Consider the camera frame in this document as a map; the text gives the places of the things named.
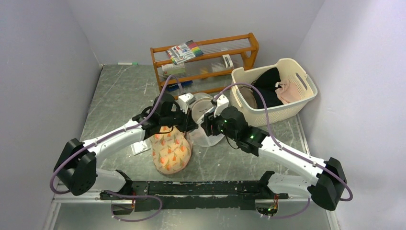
round container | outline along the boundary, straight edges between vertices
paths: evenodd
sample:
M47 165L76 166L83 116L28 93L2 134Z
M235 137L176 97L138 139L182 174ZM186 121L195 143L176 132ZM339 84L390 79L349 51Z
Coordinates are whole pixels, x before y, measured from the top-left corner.
M209 109L213 107L211 100L213 99L212 96L199 92L194 94L196 101L191 105L192 108L192 118L197 123L199 128L195 129L194 131L190 132L190 139L193 141L194 144L197 144L202 147L210 147L217 144L221 139L223 139L224 135L220 134L217 136L206 136L200 124L203 122L204 113L206 113Z

robotic arm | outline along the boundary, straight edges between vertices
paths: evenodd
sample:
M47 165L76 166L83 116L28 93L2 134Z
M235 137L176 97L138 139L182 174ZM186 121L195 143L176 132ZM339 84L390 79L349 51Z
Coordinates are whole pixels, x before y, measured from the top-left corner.
M182 208L182 206L190 205L187 199L184 199L185 202L183 203L176 202L177 206L174 205L174 202L170 200L174 196L229 196L228 204L227 202L223 202L223 204L217 202L213 207L222 207L222 205L231 207L237 203L238 207L252 209L252 204L248 204L247 200L272 199L275 195L279 195L283 199L291 194L311 197L320 207L335 210L344 191L344 185L323 169L316 167L316 164L328 168L346 183L340 162L334 158L325 161L308 156L277 139L276 141L280 146L276 145L275 140L269 137L268 132L249 126L241 112L235 107L228 107L228 99L225 96L220 96L213 103L213 108L204 114L201 127L206 135L224 134L227 138L234 140L244 152L254 154L257 157L270 157L297 172L300 176L281 175L267 171L259 181L244 181L244 183L243 181L241 183L239 181L140 182L132 181L120 170L107 171L98 168L109 155L158 133L161 126L175 126L182 132L198 128L191 117L190 105L193 102L194 97L190 93L181 95L177 103L173 96L164 94L160 101L155 99L154 105L158 103L158 106L153 114L150 114L152 107L148 107L122 127L100 137L84 142L79 142L77 139L70 140L65 145L54 171L83 146L92 146L66 164L56 174L57 177L75 196L89 190L109 190L121 195L155 195L168 201L168 205L164 208ZM141 126L129 129L148 115L150 118ZM306 162L283 149L288 149L312 163ZM119 198L111 198L102 192L101 199ZM148 210L148 207L140 209L140 211L143 210Z

plastic container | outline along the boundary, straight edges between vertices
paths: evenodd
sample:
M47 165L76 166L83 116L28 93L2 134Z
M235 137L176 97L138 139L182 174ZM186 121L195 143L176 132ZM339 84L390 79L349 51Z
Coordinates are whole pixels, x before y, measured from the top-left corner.
M306 71L293 59L280 59L275 65L244 70L237 68L231 73L233 83L243 82L251 84L267 70L277 67L281 80L294 82L301 100L289 104L268 108L270 122L278 122L295 116L303 107L317 95L317 88ZM244 114L249 125L254 127L266 125L265 109L254 109L248 105L237 86L231 87L230 103Z
M211 100L213 99L212 96L199 92L194 94L196 101L191 105L192 108L192 118L199 126L198 129L189 133L189 137L192 140L193 144L197 144L202 147L210 147L217 144L221 139L223 139L224 135L220 134L218 136L206 136L200 124L203 122L203 115L209 109L213 107Z

table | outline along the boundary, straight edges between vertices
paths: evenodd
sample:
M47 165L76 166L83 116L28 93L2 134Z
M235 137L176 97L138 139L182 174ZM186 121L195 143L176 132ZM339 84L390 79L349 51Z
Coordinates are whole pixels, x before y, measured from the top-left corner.
M230 75L195 80L186 88L188 92L204 90L213 86L227 86ZM152 66L105 65L100 75L91 102L86 124L80 140L100 136L111 131L131 117L152 105L158 95ZM298 116L272 125L276 138L300 151L309 153ZM134 156L131 147L126 147L107 158L102 169L120 169L132 180L156 181L200 181L200 180L258 180L265 171L294 174L284 166L267 158L258 158L241 150L229 147L225 139L210 148L193 147L188 166L179 173L162 175L153 162L151 150ZM56 195L48 218L49 229L331 229L330 212L314 203L303 214L286 220L260 218L256 211L241 211L237 208L163 210L155 218L141 223L121 223L111 217L110 204L94 196L85 198L71 195ZM291 197L281 201L280 214L291 214L300 210L307 199ZM133 213L128 218L141 218L149 212Z

black cloth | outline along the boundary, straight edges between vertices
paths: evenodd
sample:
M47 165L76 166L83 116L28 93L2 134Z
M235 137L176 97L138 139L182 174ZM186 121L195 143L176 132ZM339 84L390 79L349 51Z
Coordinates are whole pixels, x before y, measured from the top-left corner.
M265 103L267 104L268 108L283 105L283 103L279 100L278 96L276 95L275 91L270 91L263 88L257 89L264 97ZM259 94L255 90L252 91L252 94L254 95L255 101L257 102L257 109L263 109L264 104L262 103Z
M280 82L279 70L273 67L263 73L256 81L252 83L253 86L263 88L269 91L275 91L278 87L275 87L277 82Z
M275 84L280 82L281 78L279 76L278 68L271 68L263 73L256 81L252 83L259 92L264 97L265 103L268 108L275 107L278 105L283 105L283 103L279 100L278 95L275 93ZM259 96L259 94L253 90L252 94L254 95L255 102L257 103L257 109L263 109L264 104Z

